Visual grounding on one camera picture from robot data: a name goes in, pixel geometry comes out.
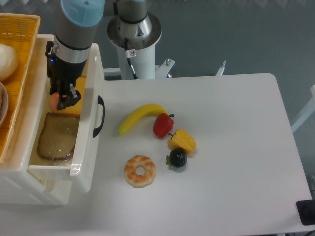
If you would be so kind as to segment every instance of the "woven basket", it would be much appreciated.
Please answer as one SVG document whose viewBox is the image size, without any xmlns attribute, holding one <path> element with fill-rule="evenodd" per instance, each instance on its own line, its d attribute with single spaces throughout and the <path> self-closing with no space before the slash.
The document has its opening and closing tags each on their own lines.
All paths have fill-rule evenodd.
<svg viewBox="0 0 315 236">
<path fill-rule="evenodd" d="M 39 16 L 0 13 L 0 43 L 13 47 L 19 60 L 15 72 L 2 81 L 9 95 L 9 107 L 0 127 L 0 163 L 13 135 L 39 24 Z"/>
</svg>

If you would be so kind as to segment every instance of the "toy fruit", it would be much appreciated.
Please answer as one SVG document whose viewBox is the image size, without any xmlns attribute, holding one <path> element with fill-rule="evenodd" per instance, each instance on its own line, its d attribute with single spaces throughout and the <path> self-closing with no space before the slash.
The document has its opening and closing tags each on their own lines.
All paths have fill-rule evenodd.
<svg viewBox="0 0 315 236">
<path fill-rule="evenodd" d="M 135 109 L 126 119 L 121 123 L 118 129 L 120 135 L 129 131 L 141 118 L 146 116 L 158 116 L 166 113 L 165 109 L 159 104 L 145 104 Z"/>
<path fill-rule="evenodd" d="M 192 154 L 197 146 L 193 137 L 183 129 L 177 129 L 174 135 L 169 135 L 171 135 L 172 138 L 167 144 L 171 150 L 183 148 L 187 154 Z"/>
<path fill-rule="evenodd" d="M 171 151 L 170 155 L 166 157 L 166 164 L 174 167 L 183 167 L 187 163 L 186 152 L 179 147 Z"/>
<path fill-rule="evenodd" d="M 156 136 L 163 138 L 169 131 L 171 131 L 174 125 L 174 121 L 171 117 L 174 117 L 174 114 L 168 115 L 166 113 L 162 113 L 157 117 L 153 125 L 153 132 Z"/>
<path fill-rule="evenodd" d="M 54 113 L 58 111 L 57 109 L 58 101 L 59 101 L 59 93 L 55 92 L 49 98 L 49 107 Z"/>
</svg>

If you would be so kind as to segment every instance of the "bread roll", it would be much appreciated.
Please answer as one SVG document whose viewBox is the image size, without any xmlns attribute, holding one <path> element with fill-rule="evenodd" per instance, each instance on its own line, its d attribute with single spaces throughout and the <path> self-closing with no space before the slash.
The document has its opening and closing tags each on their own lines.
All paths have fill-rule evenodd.
<svg viewBox="0 0 315 236">
<path fill-rule="evenodd" d="M 14 48 L 0 43 L 0 81 L 12 75 L 18 63 L 18 55 Z"/>
</svg>

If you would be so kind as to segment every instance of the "drawer handle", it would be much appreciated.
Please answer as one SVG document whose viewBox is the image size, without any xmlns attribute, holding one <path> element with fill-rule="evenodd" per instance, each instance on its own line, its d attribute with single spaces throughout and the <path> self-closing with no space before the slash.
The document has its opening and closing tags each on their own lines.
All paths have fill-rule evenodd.
<svg viewBox="0 0 315 236">
<path fill-rule="evenodd" d="M 97 103 L 103 107 L 103 116 L 102 116 L 102 122 L 101 122 L 100 126 L 93 130 L 93 138 L 95 138 L 100 133 L 100 131 L 103 128 L 104 120 L 105 120 L 105 104 L 104 104 L 104 100 L 101 96 L 98 96 Z"/>
</svg>

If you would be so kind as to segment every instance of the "toast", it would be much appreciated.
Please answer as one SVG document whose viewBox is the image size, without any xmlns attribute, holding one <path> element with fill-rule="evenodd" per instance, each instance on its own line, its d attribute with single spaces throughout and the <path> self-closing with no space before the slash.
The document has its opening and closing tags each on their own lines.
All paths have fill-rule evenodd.
<svg viewBox="0 0 315 236">
<path fill-rule="evenodd" d="M 47 113 L 38 139 L 38 155 L 49 160 L 72 158 L 79 120 L 79 116 Z"/>
</svg>

